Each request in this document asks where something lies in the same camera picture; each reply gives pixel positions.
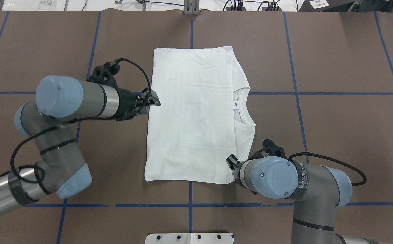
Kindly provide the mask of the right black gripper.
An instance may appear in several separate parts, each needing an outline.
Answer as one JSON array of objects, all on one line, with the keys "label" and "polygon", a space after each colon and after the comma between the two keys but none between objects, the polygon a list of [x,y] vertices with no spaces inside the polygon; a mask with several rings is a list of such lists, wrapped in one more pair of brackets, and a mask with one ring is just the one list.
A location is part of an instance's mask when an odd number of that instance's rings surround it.
[{"label": "right black gripper", "polygon": [[[265,139],[262,142],[262,149],[258,150],[255,152],[252,156],[248,158],[248,160],[257,160],[257,159],[263,159],[264,156],[263,152],[267,154],[267,156],[276,156],[282,159],[288,160],[288,158],[285,155],[285,151],[283,148],[277,146],[274,141]],[[240,161],[238,160],[237,156],[234,154],[231,154],[228,156],[226,159],[227,165],[230,168],[230,170],[235,171],[240,168]]]}]

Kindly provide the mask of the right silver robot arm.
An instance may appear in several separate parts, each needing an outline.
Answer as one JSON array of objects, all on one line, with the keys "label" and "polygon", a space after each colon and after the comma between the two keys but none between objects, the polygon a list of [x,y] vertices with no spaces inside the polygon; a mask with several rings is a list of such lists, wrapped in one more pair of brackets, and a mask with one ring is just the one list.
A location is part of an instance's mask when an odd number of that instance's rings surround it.
[{"label": "right silver robot arm", "polygon": [[[234,181],[255,195],[272,199],[292,199],[292,244],[379,244],[378,240],[335,232],[337,207],[346,206],[352,188],[367,182],[365,173],[338,159],[311,152],[285,155],[283,148],[265,139],[262,149],[240,161],[234,154],[226,158]],[[325,159],[353,170],[361,181],[352,183],[342,170],[309,165],[297,156]]]}]

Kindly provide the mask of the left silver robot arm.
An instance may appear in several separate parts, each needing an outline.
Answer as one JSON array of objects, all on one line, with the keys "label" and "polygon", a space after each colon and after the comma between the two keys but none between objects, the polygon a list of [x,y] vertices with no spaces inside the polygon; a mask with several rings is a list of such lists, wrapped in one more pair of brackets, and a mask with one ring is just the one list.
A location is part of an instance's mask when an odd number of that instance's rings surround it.
[{"label": "left silver robot arm", "polygon": [[[140,93],[119,88],[115,75],[120,62],[139,69],[147,81]],[[85,80],[49,75],[38,85],[35,99],[21,106],[14,116],[17,130],[26,136],[14,149],[9,171],[0,175],[0,216],[29,206],[50,194],[65,199],[92,183],[71,130],[81,121],[125,121],[147,113],[161,103],[146,72],[125,58],[93,69]]]}]

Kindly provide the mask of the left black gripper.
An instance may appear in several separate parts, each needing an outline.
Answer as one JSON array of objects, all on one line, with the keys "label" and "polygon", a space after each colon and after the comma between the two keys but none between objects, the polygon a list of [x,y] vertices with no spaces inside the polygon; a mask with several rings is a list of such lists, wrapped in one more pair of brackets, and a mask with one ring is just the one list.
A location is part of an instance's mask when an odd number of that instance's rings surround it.
[{"label": "left black gripper", "polygon": [[119,88],[115,75],[120,71],[119,61],[106,62],[96,66],[87,81],[100,86],[104,95],[104,105],[101,112],[93,120],[124,121],[136,116],[148,115],[148,106],[161,106],[159,98],[152,90],[152,83],[147,73],[133,61],[128,63],[142,72],[147,81],[147,88],[140,93]]}]

